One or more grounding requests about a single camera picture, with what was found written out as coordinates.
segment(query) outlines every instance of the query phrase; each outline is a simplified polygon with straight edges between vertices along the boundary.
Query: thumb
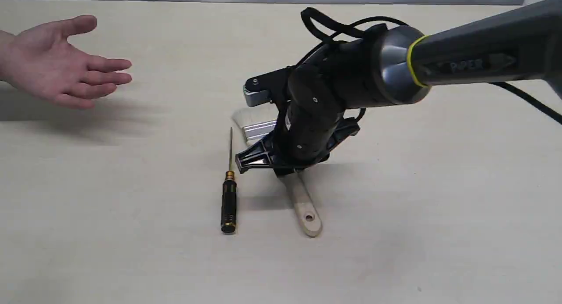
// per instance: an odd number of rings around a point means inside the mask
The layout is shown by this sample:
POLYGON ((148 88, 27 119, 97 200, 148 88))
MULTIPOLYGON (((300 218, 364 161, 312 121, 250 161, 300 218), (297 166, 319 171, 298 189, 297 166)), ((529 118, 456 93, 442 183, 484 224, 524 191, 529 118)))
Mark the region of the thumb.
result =
POLYGON ((68 37, 91 32, 98 25, 98 20, 95 16, 84 14, 76 18, 59 21, 58 24, 62 35, 68 37))

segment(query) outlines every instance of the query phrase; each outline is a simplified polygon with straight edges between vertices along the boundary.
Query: beige table surface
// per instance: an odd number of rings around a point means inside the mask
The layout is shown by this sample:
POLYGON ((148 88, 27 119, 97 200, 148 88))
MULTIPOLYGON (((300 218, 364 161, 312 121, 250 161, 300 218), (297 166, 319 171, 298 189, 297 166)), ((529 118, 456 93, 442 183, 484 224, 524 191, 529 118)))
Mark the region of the beige table surface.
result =
MULTIPOLYGON (((254 171, 239 178, 238 234, 221 234, 241 85, 316 44, 303 8, 0 0, 9 32, 94 14, 73 44, 134 64, 134 82, 86 112, 1 87, 0 303, 560 303, 562 128, 486 84, 369 110, 306 173, 319 238, 254 171)), ((510 9, 318 8, 428 34, 510 9)), ((517 85, 562 111, 546 84, 517 85)))

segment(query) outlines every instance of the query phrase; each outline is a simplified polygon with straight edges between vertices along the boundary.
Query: screwdriver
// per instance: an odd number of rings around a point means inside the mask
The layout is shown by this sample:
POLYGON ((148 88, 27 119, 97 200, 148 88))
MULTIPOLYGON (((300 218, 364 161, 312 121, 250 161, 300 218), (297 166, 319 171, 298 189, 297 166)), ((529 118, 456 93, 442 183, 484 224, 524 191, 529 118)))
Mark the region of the screwdriver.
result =
POLYGON ((220 226, 224 234, 232 234, 236 230, 236 181, 232 171, 232 128, 228 147, 228 171, 223 182, 223 206, 221 209, 220 226))

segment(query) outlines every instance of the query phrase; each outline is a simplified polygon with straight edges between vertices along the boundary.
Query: black screwdriver handle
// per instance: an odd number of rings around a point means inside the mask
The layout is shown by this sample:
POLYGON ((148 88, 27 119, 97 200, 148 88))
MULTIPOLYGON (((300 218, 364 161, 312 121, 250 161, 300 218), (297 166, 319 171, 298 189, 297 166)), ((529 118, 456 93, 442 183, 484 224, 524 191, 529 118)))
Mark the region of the black screwdriver handle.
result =
POLYGON ((236 230, 236 182, 231 178, 223 182, 223 206, 221 215, 221 230, 225 234, 232 234, 236 230))

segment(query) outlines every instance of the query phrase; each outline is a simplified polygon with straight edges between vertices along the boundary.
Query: human hand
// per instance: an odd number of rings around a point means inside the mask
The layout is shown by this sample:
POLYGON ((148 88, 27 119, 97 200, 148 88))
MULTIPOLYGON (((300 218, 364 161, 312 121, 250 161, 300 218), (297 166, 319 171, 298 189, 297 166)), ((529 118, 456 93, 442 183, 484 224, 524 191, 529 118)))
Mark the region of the human hand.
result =
POLYGON ((130 61, 90 55, 68 43, 69 36, 91 32, 96 25, 95 16, 84 15, 10 35, 0 42, 0 80, 60 106, 92 108, 92 100, 132 80, 117 72, 130 68, 130 61))

